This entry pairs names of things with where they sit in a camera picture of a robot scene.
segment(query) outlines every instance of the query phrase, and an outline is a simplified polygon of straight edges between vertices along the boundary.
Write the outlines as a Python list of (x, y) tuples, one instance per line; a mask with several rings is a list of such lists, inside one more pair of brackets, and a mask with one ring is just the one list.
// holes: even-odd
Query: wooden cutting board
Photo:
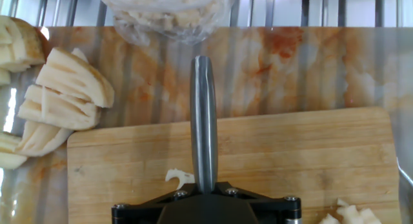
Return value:
[[(218, 120), (219, 181), (303, 200), (303, 223), (334, 216), (337, 198), (401, 223), (388, 114), (350, 108)], [(110, 223), (115, 203), (176, 189), (168, 169), (192, 172), (190, 124), (77, 132), (68, 140), (69, 223)]]

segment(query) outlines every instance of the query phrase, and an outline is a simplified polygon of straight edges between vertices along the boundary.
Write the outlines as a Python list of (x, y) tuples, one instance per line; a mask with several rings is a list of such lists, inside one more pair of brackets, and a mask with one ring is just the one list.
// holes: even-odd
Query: orange stain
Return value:
[(303, 33), (304, 31), (298, 27), (276, 28), (272, 32), (264, 32), (263, 44), (271, 54), (290, 59), (303, 42)]

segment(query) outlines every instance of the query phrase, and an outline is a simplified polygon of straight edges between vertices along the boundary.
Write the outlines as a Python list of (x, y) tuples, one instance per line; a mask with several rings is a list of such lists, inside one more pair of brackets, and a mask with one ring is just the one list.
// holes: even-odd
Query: stained countertop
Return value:
[[(158, 35), (149, 46), (129, 45), (113, 27), (47, 31), (46, 53), (80, 48), (113, 85), (114, 107), (103, 110), (98, 128), (188, 121), (190, 62), (199, 54), (212, 60), (218, 118), (383, 107), (401, 168), (402, 218), (410, 223), (413, 29), (220, 28), (195, 46)], [(15, 115), (40, 68), (14, 74), (0, 88), (4, 131), (23, 133)], [(0, 170), (0, 222), (67, 223), (66, 163), (62, 146), (15, 171)]]

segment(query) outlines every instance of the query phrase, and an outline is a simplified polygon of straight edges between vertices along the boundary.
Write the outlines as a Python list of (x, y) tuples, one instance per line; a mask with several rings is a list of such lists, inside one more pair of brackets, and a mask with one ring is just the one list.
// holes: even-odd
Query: black base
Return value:
[(212, 194), (201, 194), (196, 184), (186, 184), (141, 205), (112, 207), (113, 224), (224, 224), (288, 223), (301, 221), (299, 198), (273, 199), (234, 188), (228, 182), (216, 183)]

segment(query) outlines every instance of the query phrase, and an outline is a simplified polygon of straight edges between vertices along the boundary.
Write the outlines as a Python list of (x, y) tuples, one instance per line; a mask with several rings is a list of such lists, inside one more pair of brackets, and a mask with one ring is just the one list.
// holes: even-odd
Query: potato piece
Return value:
[(27, 160), (26, 156), (0, 152), (0, 168), (16, 169)]
[(21, 137), (0, 133), (0, 152), (13, 153), (20, 141)]
[(29, 23), (12, 17), (10, 25), (13, 37), (13, 51), (16, 63), (40, 65), (45, 63), (45, 55), (39, 35)]
[(340, 199), (340, 198), (337, 199), (337, 205), (340, 206), (340, 207), (347, 207), (347, 206), (349, 206), (349, 204), (348, 204), (347, 202), (343, 201), (343, 200)]
[(0, 47), (0, 68), (22, 72), (30, 65), (45, 63), (45, 55), (39, 36), (27, 22), (13, 17), (1, 16), (12, 43)]
[(364, 224), (381, 224), (380, 220), (373, 214), (370, 209), (360, 211), (360, 216), (363, 218)]
[(12, 36), (8, 33), (7, 27), (10, 22), (10, 18), (7, 16), (0, 16), (0, 45), (12, 44)]
[(37, 85), (28, 87), (18, 116), (70, 130), (86, 130), (99, 123), (100, 108), (76, 97)]
[(36, 84), (104, 108), (112, 107), (114, 89), (92, 66), (60, 48), (53, 48)]
[(355, 205), (338, 208), (337, 213), (343, 217), (343, 224), (364, 224)]
[(85, 54), (79, 48), (73, 49), (72, 55), (77, 56), (79, 59), (82, 59), (86, 63), (89, 63), (88, 58), (85, 56)]
[(340, 224), (340, 222), (330, 214), (327, 214), (327, 217), (321, 220), (320, 224)]
[(165, 181), (168, 182), (172, 178), (179, 179), (179, 185), (176, 190), (180, 189), (186, 183), (195, 183), (195, 177), (193, 174), (178, 170), (176, 168), (168, 170), (165, 176)]
[(72, 133), (73, 130), (26, 121), (23, 139), (16, 153), (23, 156), (44, 156), (60, 147)]
[(9, 85), (11, 82), (10, 72), (0, 68), (0, 86)]

